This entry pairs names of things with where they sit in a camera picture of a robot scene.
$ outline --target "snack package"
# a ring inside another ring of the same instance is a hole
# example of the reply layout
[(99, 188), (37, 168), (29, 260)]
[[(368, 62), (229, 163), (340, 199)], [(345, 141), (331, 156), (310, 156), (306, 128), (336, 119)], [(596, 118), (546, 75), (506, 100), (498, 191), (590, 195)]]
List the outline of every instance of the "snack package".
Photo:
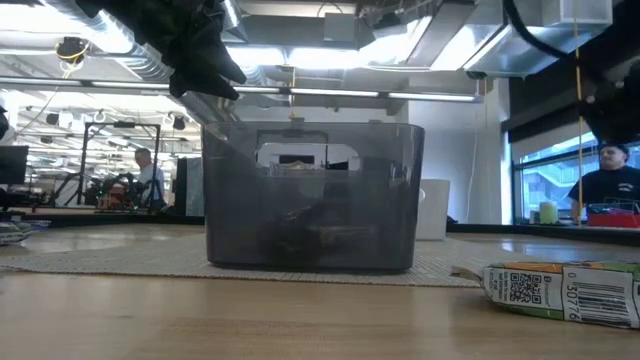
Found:
[(477, 281), (492, 302), (516, 313), (640, 329), (640, 263), (512, 262), (482, 274), (453, 267), (451, 275)]
[(48, 228), (49, 224), (48, 221), (2, 221), (0, 222), (0, 246), (20, 242), (34, 232)]

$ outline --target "gray mat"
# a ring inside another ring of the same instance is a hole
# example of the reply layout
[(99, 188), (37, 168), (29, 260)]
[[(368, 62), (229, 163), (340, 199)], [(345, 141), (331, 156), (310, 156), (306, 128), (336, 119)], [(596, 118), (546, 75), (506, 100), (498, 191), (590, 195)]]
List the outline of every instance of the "gray mat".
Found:
[(458, 240), (416, 242), (413, 268), (399, 275), (346, 275), (220, 269), (206, 259), (204, 235), (100, 250), (0, 256), (0, 267), (38, 273), (117, 274), (345, 284), (476, 287), (449, 276), (452, 265), (471, 270), (531, 256)]

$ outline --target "qr code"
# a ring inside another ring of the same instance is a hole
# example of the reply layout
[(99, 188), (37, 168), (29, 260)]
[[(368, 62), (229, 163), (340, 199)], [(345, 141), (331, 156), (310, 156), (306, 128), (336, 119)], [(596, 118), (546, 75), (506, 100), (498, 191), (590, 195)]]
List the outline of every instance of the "qr code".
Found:
[(541, 275), (511, 273), (510, 280), (509, 299), (511, 301), (525, 304), (542, 303), (540, 296)]

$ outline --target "wooden table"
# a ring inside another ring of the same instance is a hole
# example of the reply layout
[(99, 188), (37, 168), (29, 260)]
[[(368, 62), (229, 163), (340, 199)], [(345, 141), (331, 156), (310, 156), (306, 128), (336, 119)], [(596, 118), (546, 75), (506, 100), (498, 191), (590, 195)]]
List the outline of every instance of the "wooden table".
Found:
[[(189, 226), (52, 230), (0, 256), (170, 241)], [(566, 259), (637, 248), (456, 236)], [(0, 272), (0, 359), (637, 359), (640, 332), (530, 318), (479, 289)]]

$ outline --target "gray plastic container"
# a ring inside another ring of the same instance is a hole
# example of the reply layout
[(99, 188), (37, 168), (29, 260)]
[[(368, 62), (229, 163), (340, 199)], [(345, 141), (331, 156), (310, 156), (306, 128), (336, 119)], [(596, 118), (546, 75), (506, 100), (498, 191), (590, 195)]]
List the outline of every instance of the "gray plastic container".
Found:
[(409, 124), (206, 125), (209, 261), (410, 268), (423, 145), (424, 130)]

